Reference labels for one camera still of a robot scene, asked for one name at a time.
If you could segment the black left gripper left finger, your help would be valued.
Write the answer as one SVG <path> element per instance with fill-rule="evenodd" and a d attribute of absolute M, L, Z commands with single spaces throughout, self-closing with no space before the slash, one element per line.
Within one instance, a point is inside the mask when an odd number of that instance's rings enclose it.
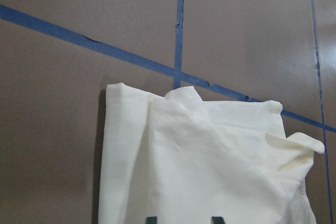
<path fill-rule="evenodd" d="M 157 217 L 147 217 L 145 220 L 145 224 L 157 224 Z"/>

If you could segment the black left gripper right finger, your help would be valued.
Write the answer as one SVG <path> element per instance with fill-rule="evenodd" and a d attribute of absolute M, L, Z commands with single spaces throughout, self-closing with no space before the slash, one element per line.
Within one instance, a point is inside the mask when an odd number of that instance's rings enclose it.
<path fill-rule="evenodd" d="M 212 216 L 212 224 L 225 224 L 225 220 L 221 216 Z"/>

